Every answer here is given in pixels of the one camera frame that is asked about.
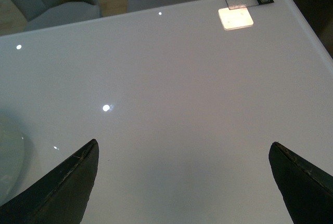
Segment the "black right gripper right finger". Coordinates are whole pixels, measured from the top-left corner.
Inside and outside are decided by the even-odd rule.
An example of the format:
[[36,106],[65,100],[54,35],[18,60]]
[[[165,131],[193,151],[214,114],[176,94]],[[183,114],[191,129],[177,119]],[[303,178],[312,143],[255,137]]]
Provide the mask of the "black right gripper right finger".
[[332,175],[278,142],[268,160],[293,223],[332,223]]

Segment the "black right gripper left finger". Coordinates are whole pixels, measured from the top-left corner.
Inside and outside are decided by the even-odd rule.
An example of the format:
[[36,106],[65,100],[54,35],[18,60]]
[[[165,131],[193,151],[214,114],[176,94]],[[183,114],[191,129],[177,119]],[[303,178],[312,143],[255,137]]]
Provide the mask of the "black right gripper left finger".
[[1,206],[1,223],[81,223],[98,170],[93,139]]

